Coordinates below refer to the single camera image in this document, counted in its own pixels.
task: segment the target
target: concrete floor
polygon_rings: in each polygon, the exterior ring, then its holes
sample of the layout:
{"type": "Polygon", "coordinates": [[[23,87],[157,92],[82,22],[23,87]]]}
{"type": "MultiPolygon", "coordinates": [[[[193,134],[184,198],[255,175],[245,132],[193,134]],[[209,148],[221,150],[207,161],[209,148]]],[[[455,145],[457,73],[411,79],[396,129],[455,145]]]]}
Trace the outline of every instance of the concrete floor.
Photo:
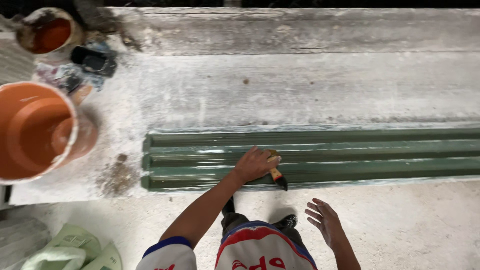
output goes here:
{"type": "MultiPolygon", "coordinates": [[[[318,197],[337,211],[363,269],[480,269],[480,181],[356,186],[236,195],[237,212],[276,221],[298,212],[297,226],[320,269],[336,269],[322,235],[306,221],[305,204],[318,197]]],[[[33,215],[56,234],[69,222],[102,243],[113,241],[125,270],[196,195],[97,200],[26,206],[9,216],[33,215]]],[[[198,269],[214,267],[221,238],[219,216],[195,249],[198,269]]]]}

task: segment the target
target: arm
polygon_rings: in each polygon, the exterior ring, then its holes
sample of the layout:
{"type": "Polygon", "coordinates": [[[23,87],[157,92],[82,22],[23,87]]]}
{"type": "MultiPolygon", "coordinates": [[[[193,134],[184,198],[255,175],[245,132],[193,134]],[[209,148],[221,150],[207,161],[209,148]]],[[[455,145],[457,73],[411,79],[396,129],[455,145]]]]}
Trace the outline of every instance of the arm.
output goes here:
{"type": "Polygon", "coordinates": [[[271,168],[279,164],[280,158],[267,162],[269,156],[269,151],[262,152],[258,147],[252,147],[227,176],[177,217],[163,233],[160,241],[173,236],[183,236],[192,248],[195,248],[235,191],[246,182],[266,175],[271,168]]]}
{"type": "Polygon", "coordinates": [[[342,224],[336,212],[319,199],[314,198],[313,203],[307,203],[307,206],[316,212],[305,209],[305,213],[309,216],[307,220],[317,227],[322,233],[325,242],[333,250],[338,270],[360,270],[360,264],[355,257],[352,246],[348,241],[342,224]]]}

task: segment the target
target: hand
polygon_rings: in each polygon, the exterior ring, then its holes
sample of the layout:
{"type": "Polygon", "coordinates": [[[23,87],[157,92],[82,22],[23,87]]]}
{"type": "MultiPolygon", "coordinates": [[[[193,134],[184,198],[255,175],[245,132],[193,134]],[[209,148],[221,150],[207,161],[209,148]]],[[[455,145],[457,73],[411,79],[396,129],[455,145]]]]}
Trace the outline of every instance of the hand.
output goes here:
{"type": "Polygon", "coordinates": [[[267,162],[269,156],[270,151],[262,152],[257,146],[254,146],[241,157],[230,174],[237,176],[241,184],[260,178],[266,175],[270,169],[278,166],[282,160],[281,157],[277,157],[275,160],[267,162]]]}
{"type": "Polygon", "coordinates": [[[320,230],[327,245],[333,251],[341,248],[344,244],[350,245],[340,224],[340,219],[330,205],[316,198],[313,198],[312,201],[315,204],[309,202],[307,206],[316,212],[305,209],[305,213],[317,220],[311,217],[308,217],[307,220],[320,230]]]}

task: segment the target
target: shirt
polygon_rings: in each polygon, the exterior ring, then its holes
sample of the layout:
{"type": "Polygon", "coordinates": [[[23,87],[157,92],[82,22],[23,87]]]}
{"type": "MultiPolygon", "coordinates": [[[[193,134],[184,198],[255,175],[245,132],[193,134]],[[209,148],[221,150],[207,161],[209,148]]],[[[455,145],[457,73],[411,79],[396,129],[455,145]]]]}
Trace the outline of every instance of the shirt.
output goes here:
{"type": "MultiPolygon", "coordinates": [[[[195,270],[190,243],[181,236],[158,242],[147,249],[137,270],[195,270]]],[[[215,270],[316,270],[307,250],[276,227],[263,221],[243,223],[221,241],[215,270]]]]}

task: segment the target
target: green paint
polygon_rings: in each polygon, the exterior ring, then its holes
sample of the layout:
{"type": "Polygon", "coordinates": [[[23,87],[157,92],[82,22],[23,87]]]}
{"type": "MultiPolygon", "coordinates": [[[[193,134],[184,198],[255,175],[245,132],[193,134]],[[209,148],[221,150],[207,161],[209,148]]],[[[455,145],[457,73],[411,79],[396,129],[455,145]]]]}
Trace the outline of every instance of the green paint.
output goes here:
{"type": "MultiPolygon", "coordinates": [[[[289,188],[480,175],[480,128],[150,134],[142,186],[206,190],[252,145],[279,152],[289,188]]],[[[268,175],[243,189],[277,188],[268,175]]]]}

